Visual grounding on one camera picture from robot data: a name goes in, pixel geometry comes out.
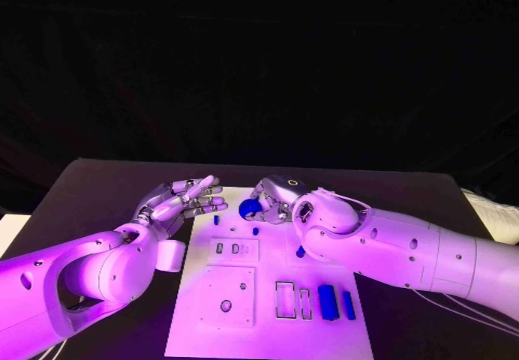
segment white cloth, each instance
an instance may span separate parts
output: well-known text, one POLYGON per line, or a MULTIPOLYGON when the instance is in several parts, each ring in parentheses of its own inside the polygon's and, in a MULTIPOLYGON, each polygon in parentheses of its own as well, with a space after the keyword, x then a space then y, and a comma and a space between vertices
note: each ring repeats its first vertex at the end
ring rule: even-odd
POLYGON ((465 189, 461 191, 494 240, 514 245, 519 242, 519 208, 493 202, 465 189))

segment rectangular hole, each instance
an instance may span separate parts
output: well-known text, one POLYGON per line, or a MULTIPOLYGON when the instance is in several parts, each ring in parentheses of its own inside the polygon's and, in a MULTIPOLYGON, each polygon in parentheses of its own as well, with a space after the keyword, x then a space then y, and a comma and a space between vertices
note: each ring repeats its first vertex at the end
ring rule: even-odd
POLYGON ((288 281, 275 281, 275 317, 295 319, 295 287, 288 281))
POLYGON ((311 320, 310 290, 300 290, 300 315, 302 320, 311 320))

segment black tabletop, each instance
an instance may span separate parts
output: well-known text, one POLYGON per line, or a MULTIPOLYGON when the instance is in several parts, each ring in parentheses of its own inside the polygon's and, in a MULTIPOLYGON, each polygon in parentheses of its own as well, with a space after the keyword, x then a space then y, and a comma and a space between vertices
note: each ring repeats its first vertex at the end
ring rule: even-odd
MULTIPOLYGON (((375 208, 491 238, 444 174, 79 159, 65 169, 1 259, 112 230, 128 222, 138 200, 163 182, 212 174, 223 186, 252 187, 274 173, 375 208)), ((176 234, 180 241, 189 242, 191 224, 193 220, 176 234)), ((354 276, 375 359, 519 359, 516 337, 435 307, 408 289, 354 276)), ((155 271, 142 296, 66 342, 59 359, 161 359, 179 285, 180 274, 155 271)))

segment robotic arm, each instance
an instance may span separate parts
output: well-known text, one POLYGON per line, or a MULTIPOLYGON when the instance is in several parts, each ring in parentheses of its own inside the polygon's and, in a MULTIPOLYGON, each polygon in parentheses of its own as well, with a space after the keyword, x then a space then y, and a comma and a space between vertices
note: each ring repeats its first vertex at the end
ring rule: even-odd
POLYGON ((186 218, 228 208, 212 175, 160 185, 134 219, 0 262, 0 358, 27 359, 121 310, 150 285, 154 269, 177 272, 184 243, 170 240, 186 218), (65 308, 57 284, 83 301, 65 308))
POLYGON ((519 247, 463 235, 301 181, 272 175, 251 194, 251 221, 292 221, 305 253, 395 287, 447 293, 519 320, 519 247))

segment black curtain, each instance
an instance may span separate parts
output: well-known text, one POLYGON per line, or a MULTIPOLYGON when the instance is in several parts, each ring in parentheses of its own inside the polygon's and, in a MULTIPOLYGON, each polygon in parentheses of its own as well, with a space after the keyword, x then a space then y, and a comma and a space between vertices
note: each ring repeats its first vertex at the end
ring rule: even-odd
POLYGON ((519 203, 517 9, 249 6, 0 4, 0 206, 78 157, 441 172, 519 203))

